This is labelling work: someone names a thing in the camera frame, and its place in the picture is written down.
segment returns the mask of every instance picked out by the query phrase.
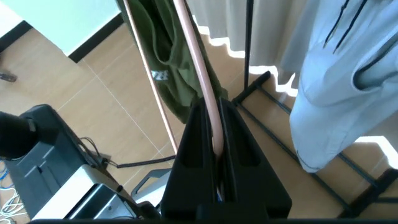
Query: clothing label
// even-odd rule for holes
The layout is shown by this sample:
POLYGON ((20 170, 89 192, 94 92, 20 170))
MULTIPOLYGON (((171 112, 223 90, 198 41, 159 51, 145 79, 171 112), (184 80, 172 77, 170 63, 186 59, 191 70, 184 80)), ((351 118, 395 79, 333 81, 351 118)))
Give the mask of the clothing label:
POLYGON ((167 70, 164 71, 150 71, 152 73, 152 77, 156 81, 166 81, 169 79, 169 72, 167 70))

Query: black metal rack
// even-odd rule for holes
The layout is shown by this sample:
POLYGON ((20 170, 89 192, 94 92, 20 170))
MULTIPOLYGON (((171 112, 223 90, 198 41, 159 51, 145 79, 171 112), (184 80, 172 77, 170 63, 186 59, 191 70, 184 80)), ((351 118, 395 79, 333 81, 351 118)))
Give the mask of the black metal rack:
MULTIPOLYGON (((276 103, 282 110, 287 114, 290 114, 291 109, 275 99, 270 93, 263 89, 262 84, 266 82, 270 76, 270 72, 262 74, 259 78, 248 85, 249 80, 249 60, 250 60, 250 48, 251 48, 251 27, 252 27, 252 15, 253 15, 253 0, 247 0, 246 6, 246 43, 245 43, 245 60, 244 60, 244 90, 232 100, 233 104, 241 109, 246 115, 248 115, 268 136, 270 136, 293 160, 299 162, 298 157, 292 150, 289 149, 269 128, 261 123, 248 109, 246 109, 242 102, 254 91, 258 90, 271 101, 276 103)), ((398 203, 398 197, 382 197, 382 194, 388 186, 390 186, 398 178, 398 170, 388 169, 379 178, 375 179, 363 170, 359 165, 355 164, 349 157, 346 157, 343 153, 340 153, 338 157, 354 169, 363 179, 370 183, 370 186, 355 200, 351 203, 346 202, 340 195, 338 195, 325 181, 323 181, 316 174, 309 174, 314 178, 336 201, 338 201, 344 208, 343 212, 339 215, 339 218, 353 218, 357 217, 372 203, 398 203)))

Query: tile floor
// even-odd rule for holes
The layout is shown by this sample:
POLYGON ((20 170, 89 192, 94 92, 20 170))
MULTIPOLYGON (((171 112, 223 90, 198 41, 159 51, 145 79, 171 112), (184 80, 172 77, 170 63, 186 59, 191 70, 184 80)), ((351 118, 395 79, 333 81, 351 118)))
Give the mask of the tile floor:
MULTIPOLYGON (((210 61, 229 98, 243 88, 243 59, 228 56, 225 46, 213 47, 203 36, 210 61)), ((91 137, 99 150, 117 163, 162 158, 173 154, 141 58, 126 26, 121 26, 82 61, 74 63, 36 30, 32 29, 1 55, 0 66, 16 74, 15 83, 0 81, 0 110, 20 114, 30 107, 53 106, 78 136, 91 137)), ((277 93, 272 78, 264 88, 292 107, 294 98, 277 93)), ((244 106, 293 148, 289 116, 265 96, 254 92, 244 106)), ((177 142, 184 125, 167 110, 177 142)), ((264 154, 275 169, 293 207, 291 218, 332 218, 342 207, 335 202, 299 165, 266 136, 253 121, 242 115, 264 154)), ((354 144, 346 154, 374 177, 387 167, 377 144, 354 144)), ((115 169, 115 179, 130 192, 152 169, 170 168, 172 161, 142 167, 115 169)), ((367 187, 365 181, 341 160, 335 159, 320 171, 344 199, 352 201, 367 187)), ((11 183, 6 179, 4 185, 11 183)), ((387 194, 397 195, 397 184, 387 194)), ((1 192, 1 200, 10 196, 1 192)), ((396 206, 371 206, 366 218, 398 217, 396 206)), ((25 223, 27 217, 16 217, 25 223)))

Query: drawstring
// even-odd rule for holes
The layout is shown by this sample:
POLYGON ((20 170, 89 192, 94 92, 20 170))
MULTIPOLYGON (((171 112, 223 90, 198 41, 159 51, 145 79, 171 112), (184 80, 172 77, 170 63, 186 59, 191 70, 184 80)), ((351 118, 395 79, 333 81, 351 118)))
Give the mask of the drawstring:
MULTIPOLYGON (((359 14, 361 13, 363 7, 365 6, 366 2, 368 0, 363 0, 361 5, 359 6, 359 9, 356 11, 356 14, 353 18, 353 20, 351 21, 351 23, 349 24, 348 29, 346 30, 346 32, 343 34, 342 38, 339 40, 339 42, 337 43, 335 50, 333 51, 333 53, 336 52, 336 50, 340 47, 341 43, 343 43, 344 39, 346 38, 347 34, 350 32, 350 30, 353 28, 355 21, 357 20, 359 14)), ((342 5, 341 10, 340 10, 340 15, 337 18, 337 21, 335 23, 335 25, 333 26, 333 28, 331 29, 331 31, 329 32, 328 36, 326 37, 325 43, 323 44, 323 48, 325 48, 326 44, 328 43, 328 41, 330 40, 330 36, 332 35, 332 33, 335 31, 341 16, 343 15, 343 11, 346 9, 347 5, 348 5, 349 0, 346 0, 346 2, 342 5)))

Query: black cylinder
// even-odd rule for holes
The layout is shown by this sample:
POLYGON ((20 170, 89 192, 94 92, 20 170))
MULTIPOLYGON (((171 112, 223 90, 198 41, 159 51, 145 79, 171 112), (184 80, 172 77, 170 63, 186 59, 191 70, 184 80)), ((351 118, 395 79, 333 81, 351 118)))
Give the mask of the black cylinder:
POLYGON ((36 143, 32 120, 0 112, 0 157, 18 159, 26 155, 36 143))

